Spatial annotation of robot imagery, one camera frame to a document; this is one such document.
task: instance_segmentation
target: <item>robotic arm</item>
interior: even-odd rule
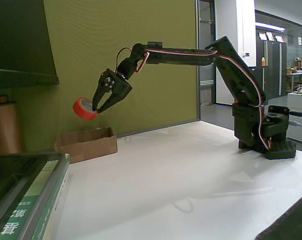
[[[135,44],[130,57],[124,59],[115,72],[107,68],[101,74],[92,110],[101,113],[123,100],[132,90],[127,81],[135,72],[140,72],[145,64],[207,66],[211,63],[219,69],[235,99],[233,116],[239,147],[265,153],[269,159],[295,157],[296,145],[286,141],[290,110],[287,107],[270,106],[268,115],[264,115],[265,94],[226,36],[205,50],[163,48],[161,42]],[[110,91],[111,96],[97,109],[103,95]]]

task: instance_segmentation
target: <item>gray cabinet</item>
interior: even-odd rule
[[[260,87],[267,99],[285,96],[286,92],[286,43],[264,41],[256,37],[256,68],[253,71]],[[266,67],[262,67],[262,58],[266,60]]]

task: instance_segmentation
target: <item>bottle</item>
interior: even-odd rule
[[[265,60],[265,57],[262,57],[262,67],[266,67],[266,60]]]

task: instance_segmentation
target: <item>desk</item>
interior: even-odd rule
[[[302,197],[302,152],[267,160],[197,121],[118,139],[72,164],[57,240],[252,240]]]
[[[301,76],[302,72],[297,72],[297,73],[290,73],[287,74],[287,76],[291,76],[292,77],[292,82],[291,82],[291,93],[294,92],[294,76]]]

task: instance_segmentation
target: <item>green wall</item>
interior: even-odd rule
[[[78,97],[92,98],[122,47],[161,41],[195,48],[194,1],[44,0],[44,6],[60,85],[13,90],[28,151],[51,148],[58,133],[71,130],[111,126],[124,134],[197,118],[196,68],[165,64],[136,73],[128,97],[97,119],[72,110]]]

